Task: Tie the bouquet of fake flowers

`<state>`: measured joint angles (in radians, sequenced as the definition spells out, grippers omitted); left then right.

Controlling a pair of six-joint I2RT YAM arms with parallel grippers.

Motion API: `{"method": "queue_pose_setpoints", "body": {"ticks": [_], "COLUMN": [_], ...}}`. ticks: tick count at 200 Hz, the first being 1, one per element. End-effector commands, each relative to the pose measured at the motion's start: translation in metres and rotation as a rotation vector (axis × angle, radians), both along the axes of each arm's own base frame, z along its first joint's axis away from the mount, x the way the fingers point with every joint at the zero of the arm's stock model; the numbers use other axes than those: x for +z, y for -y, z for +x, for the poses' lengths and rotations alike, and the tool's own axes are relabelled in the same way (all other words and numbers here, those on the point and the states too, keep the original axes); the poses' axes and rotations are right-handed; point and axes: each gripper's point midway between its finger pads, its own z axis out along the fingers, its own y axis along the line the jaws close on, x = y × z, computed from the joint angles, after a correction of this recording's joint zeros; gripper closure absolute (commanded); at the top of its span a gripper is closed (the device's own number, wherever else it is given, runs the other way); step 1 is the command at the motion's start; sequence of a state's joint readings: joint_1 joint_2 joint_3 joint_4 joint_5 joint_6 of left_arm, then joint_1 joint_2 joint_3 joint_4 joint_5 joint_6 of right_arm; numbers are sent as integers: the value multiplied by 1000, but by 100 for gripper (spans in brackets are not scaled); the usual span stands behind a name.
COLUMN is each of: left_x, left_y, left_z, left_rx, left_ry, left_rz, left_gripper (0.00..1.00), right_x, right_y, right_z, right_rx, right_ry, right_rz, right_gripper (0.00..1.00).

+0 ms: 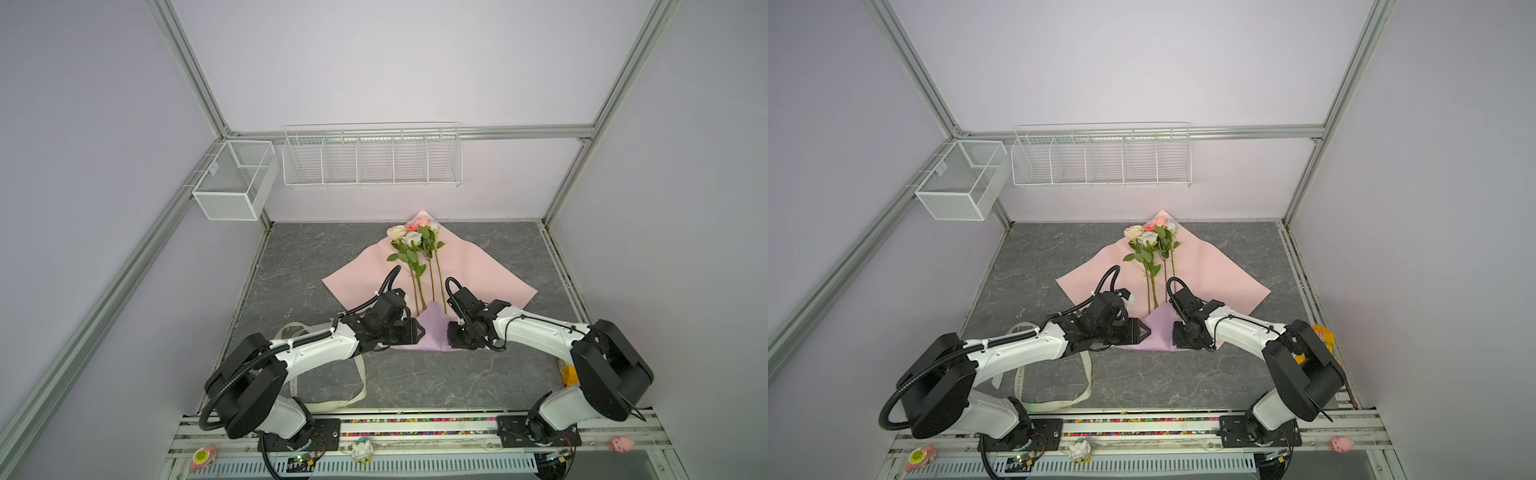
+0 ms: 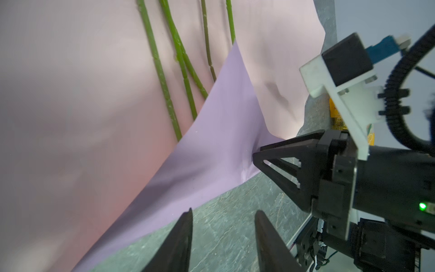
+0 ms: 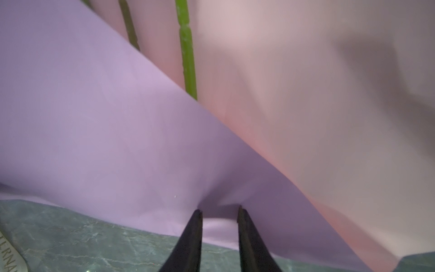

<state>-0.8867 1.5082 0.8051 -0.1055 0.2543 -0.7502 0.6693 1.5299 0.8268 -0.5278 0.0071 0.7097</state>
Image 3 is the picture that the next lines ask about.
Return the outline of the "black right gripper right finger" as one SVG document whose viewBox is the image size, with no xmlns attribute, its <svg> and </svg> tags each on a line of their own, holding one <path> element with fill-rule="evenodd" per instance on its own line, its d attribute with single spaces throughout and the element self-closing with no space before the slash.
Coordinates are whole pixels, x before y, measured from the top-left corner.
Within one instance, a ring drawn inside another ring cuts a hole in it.
<svg viewBox="0 0 435 272">
<path fill-rule="evenodd" d="M 239 207 L 237 216 L 242 272 L 282 272 L 270 255 L 248 211 Z"/>
</svg>

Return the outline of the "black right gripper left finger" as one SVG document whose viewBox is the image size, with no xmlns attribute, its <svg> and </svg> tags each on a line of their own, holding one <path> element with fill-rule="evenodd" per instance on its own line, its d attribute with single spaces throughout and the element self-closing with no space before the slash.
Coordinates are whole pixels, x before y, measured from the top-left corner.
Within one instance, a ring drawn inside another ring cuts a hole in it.
<svg viewBox="0 0 435 272">
<path fill-rule="evenodd" d="M 202 252 L 203 215 L 195 210 L 179 241 L 159 272 L 199 272 Z"/>
</svg>

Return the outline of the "white fake rose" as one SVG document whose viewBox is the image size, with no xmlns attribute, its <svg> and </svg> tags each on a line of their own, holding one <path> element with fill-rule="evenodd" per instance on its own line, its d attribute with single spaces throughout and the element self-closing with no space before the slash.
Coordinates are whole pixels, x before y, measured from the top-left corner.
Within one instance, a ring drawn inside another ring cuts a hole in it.
<svg viewBox="0 0 435 272">
<path fill-rule="evenodd" d="M 186 92 L 198 100 L 196 67 L 194 61 L 193 37 L 190 28 L 190 17 L 187 0 L 175 0 L 177 20 L 179 23 L 179 37 L 182 55 L 182 67 Z"/>
</svg>

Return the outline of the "pink purple wrapping paper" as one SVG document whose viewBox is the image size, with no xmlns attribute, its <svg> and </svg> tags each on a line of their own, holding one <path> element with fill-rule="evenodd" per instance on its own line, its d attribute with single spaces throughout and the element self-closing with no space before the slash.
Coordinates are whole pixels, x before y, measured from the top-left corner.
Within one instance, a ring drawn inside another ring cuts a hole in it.
<svg viewBox="0 0 435 272">
<path fill-rule="evenodd" d="M 1 199 L 391 272 L 435 250 L 435 3 L 1 2 Z"/>
</svg>

